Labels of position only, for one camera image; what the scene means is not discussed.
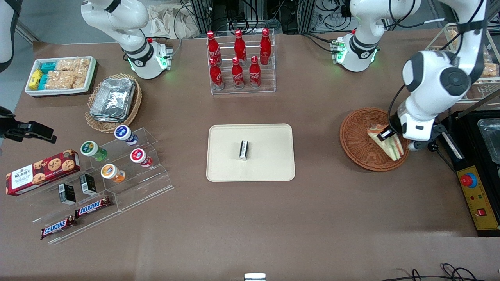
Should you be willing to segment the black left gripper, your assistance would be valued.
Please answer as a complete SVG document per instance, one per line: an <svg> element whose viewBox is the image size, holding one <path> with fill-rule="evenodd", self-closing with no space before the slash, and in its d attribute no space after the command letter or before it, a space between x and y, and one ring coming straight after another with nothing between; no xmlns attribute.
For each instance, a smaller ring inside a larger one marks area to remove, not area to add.
<svg viewBox="0 0 500 281"><path fill-rule="evenodd" d="M377 138L381 142L384 142L386 139L392 137L395 133L397 133L398 135L403 134L402 125L397 112L390 116L389 126L382 128L380 133L377 134Z"/></svg>

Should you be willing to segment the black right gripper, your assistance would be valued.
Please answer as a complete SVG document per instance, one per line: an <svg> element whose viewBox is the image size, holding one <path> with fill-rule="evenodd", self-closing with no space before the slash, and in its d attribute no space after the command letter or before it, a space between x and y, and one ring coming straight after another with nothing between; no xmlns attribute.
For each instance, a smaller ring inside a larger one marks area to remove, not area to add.
<svg viewBox="0 0 500 281"><path fill-rule="evenodd" d="M13 112L0 106L0 137L2 139L11 139L15 142L23 142L24 139L40 139L52 144L56 143L57 136L53 135L52 128L36 121L29 121L29 123L17 121L15 117Z"/></svg>

